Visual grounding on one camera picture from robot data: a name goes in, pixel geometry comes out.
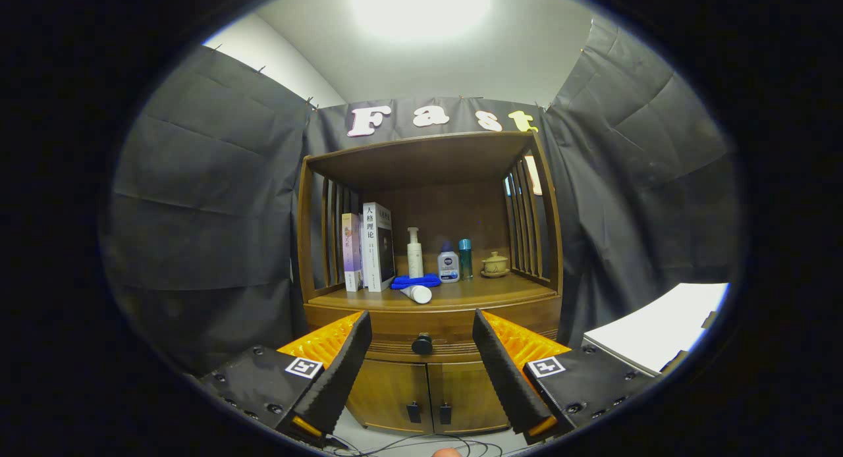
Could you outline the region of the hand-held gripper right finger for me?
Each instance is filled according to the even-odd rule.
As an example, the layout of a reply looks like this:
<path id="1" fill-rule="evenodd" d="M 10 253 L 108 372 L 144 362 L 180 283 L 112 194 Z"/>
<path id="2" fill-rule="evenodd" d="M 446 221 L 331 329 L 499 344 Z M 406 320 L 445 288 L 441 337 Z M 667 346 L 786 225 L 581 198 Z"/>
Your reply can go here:
<path id="1" fill-rule="evenodd" d="M 569 348 L 481 309 L 472 337 L 510 427 L 527 444 L 599 421 L 657 382 L 599 347 Z"/>

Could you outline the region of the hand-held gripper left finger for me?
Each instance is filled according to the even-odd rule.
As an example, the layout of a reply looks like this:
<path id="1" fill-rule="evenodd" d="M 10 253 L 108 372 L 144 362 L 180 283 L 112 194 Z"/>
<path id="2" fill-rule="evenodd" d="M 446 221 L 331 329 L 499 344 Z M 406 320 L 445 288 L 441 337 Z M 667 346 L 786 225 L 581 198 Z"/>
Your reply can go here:
<path id="1" fill-rule="evenodd" d="M 286 346 L 248 347 L 198 382 L 214 399 L 274 432 L 325 446 L 370 344 L 371 318 L 362 310 Z"/>

